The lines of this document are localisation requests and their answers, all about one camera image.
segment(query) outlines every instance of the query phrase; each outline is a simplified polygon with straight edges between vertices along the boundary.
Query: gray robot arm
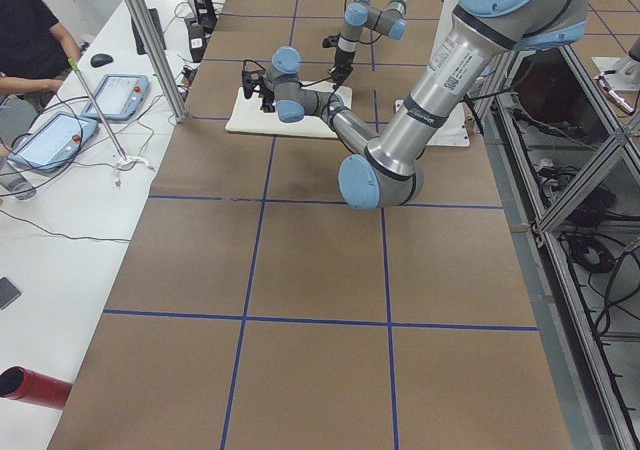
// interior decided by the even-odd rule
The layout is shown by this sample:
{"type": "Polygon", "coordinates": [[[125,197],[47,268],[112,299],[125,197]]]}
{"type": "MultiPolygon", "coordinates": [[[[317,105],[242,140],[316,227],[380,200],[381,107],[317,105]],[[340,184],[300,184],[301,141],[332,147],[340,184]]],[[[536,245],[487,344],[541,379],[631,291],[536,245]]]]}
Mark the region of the gray robot arm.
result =
{"type": "Polygon", "coordinates": [[[322,42],[324,48],[335,47],[336,49],[334,65],[329,70],[334,88],[342,85],[351,74],[356,47],[364,28],[394,40],[402,38],[406,27],[404,16],[407,13],[409,1],[389,0],[384,11],[378,10],[367,0],[357,0],[347,7],[340,33],[330,35],[322,42]]]}
{"type": "Polygon", "coordinates": [[[547,49],[578,40],[587,0],[459,0],[453,29],[426,72],[378,135],[332,93],[301,88],[301,58],[282,47],[267,71],[283,122],[322,118],[353,152],[342,163],[339,185],[352,207],[402,205],[415,198],[423,176],[417,158],[489,61],[511,50],[547,49]]]}

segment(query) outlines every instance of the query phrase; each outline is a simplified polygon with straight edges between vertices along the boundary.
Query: black mouse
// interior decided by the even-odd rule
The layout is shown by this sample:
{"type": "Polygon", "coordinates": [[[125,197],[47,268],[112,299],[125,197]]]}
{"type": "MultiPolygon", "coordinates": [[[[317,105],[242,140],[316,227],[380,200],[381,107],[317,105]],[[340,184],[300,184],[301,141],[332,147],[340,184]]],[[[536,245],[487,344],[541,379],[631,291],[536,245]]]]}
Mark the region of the black mouse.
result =
{"type": "Polygon", "coordinates": [[[96,53],[89,61],[93,68],[98,68],[111,62],[113,62],[113,57],[106,53],[96,53]]]}

